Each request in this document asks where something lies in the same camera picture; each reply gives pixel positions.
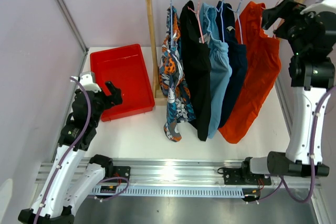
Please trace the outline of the patterned blue orange shorts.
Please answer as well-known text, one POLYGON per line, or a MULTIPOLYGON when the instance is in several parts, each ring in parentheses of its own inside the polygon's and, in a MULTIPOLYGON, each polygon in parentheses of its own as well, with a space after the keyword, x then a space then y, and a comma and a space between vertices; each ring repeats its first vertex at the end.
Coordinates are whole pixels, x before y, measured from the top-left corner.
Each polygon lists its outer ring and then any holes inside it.
POLYGON ((182 136, 178 130, 178 124, 190 122, 196 119, 191 95, 185 80, 182 56, 181 56, 181 31, 180 20, 177 10, 174 12, 174 41, 175 51, 170 52, 170 7, 167 9, 166 37, 161 47, 161 58, 159 65, 159 84, 163 95, 167 100, 166 122, 163 126, 166 137, 179 142, 182 136))

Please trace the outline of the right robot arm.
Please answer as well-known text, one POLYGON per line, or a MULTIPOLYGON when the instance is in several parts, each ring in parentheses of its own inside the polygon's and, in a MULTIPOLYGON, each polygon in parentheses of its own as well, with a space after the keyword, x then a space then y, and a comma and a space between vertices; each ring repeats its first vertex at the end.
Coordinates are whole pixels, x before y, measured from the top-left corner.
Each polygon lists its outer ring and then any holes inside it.
POLYGON ((261 26, 268 29, 277 19, 283 23, 275 35, 291 46, 289 64, 295 94, 290 142, 285 152, 245 159, 240 179, 251 184, 259 174, 275 176, 328 176, 323 164, 321 136, 324 111, 334 84, 335 66, 329 58, 335 44, 335 0, 317 0, 306 6, 283 0, 263 11, 261 26))

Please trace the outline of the navy blue shorts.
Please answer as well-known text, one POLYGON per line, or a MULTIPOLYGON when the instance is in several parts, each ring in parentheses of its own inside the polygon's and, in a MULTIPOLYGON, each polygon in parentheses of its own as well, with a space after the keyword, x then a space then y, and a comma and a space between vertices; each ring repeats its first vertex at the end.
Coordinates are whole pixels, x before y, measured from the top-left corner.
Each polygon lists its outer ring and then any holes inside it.
MULTIPOLYGON (((232 74, 229 78, 229 83, 223 98, 219 128, 223 127, 229 119, 243 87, 248 67, 246 46, 240 44, 235 36, 235 16, 234 12, 228 8, 232 8, 232 6, 229 3, 224 3, 224 34, 225 42, 228 44, 228 58, 232 74)), ((216 16, 216 24, 218 28, 221 26, 219 14, 216 16)))

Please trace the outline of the light blue shorts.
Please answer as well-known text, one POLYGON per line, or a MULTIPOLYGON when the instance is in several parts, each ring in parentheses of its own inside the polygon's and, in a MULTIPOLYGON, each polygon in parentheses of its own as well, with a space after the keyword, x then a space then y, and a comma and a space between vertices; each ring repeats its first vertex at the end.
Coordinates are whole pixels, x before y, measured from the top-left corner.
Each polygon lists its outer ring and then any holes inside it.
POLYGON ((208 138, 213 138, 221 120, 223 98, 232 74, 229 65, 228 44, 219 37, 216 24, 217 8, 203 3, 200 10, 200 22, 204 41, 210 49, 210 93, 211 119, 208 126, 208 138))

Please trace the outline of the red plastic bin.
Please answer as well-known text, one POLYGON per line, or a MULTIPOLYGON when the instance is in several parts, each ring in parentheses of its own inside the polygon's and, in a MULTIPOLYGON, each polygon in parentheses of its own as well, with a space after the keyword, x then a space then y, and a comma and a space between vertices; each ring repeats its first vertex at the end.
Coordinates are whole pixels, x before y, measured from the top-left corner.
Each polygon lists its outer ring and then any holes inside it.
POLYGON ((103 112, 104 122, 153 110, 155 102, 139 44, 106 49, 90 54, 90 70, 106 95, 111 93, 105 82, 121 89, 122 104, 103 112))

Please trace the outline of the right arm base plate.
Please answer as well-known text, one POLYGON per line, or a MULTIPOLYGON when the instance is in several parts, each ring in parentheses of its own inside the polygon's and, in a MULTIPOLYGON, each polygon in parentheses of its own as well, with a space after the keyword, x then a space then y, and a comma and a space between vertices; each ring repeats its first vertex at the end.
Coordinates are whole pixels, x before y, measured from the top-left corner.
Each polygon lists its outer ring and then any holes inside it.
POLYGON ((270 186, 271 178, 260 174, 244 174, 242 168, 220 167, 217 173, 222 175, 225 185, 270 186))

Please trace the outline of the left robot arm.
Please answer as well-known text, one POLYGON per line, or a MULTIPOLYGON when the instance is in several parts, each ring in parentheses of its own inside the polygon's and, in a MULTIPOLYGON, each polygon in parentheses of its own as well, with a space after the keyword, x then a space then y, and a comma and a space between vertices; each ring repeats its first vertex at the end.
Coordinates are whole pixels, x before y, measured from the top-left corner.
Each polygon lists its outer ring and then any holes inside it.
POLYGON ((72 77, 71 81, 79 87, 75 91, 72 112, 61 130, 55 160, 43 189, 32 206, 19 213, 21 223, 73 223, 78 208, 94 186, 114 176, 113 160, 96 154, 84 174, 71 184, 97 133, 103 112, 122 103, 121 90, 110 81, 105 82, 109 95, 92 80, 72 77))

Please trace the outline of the black shorts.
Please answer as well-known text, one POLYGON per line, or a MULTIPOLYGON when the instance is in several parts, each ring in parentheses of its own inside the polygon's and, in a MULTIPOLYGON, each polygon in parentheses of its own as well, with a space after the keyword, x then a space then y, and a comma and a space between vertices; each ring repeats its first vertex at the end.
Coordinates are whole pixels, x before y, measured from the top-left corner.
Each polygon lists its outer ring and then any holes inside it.
POLYGON ((201 33, 194 11, 194 3, 188 1, 180 14, 181 56, 185 79, 191 94, 191 104, 196 119, 191 124, 197 129, 200 141, 208 138, 211 119, 210 49, 202 43, 201 33))

